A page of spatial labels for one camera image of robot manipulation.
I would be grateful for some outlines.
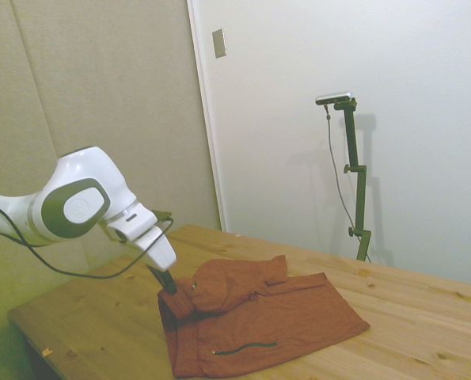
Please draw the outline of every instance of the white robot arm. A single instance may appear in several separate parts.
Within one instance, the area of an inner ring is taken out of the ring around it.
[[[156,226],[156,214],[137,200],[114,162],[96,146],[62,156],[41,192],[0,196],[0,234],[21,244],[15,227],[27,245],[41,246],[79,238],[97,223],[112,240],[146,252],[143,259],[152,268],[167,271],[177,260]]]

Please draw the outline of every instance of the red shirt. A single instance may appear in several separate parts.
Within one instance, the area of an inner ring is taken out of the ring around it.
[[[230,377],[352,338],[370,326],[324,273],[287,277],[285,256],[210,260],[158,294],[176,377]]]

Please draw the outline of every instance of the shirt sleeve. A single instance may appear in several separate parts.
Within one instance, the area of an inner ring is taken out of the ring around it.
[[[214,259],[203,264],[191,279],[178,279],[175,294],[160,291],[158,296],[181,319],[194,310],[225,313],[286,280],[284,255],[264,261]]]

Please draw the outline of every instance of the light switch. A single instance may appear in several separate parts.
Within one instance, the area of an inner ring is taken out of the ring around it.
[[[214,52],[216,58],[221,58],[226,55],[225,33],[222,29],[212,32],[212,40],[214,41]]]

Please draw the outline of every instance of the wooden table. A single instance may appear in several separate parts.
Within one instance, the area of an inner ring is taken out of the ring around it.
[[[169,234],[174,277],[213,258],[269,260],[289,276],[324,272],[371,325],[343,343],[240,378],[471,378],[471,285],[326,253],[186,226]],[[93,274],[112,273],[123,256]],[[74,279],[9,312],[61,378],[171,379],[158,312],[160,287],[143,264],[109,280]]]

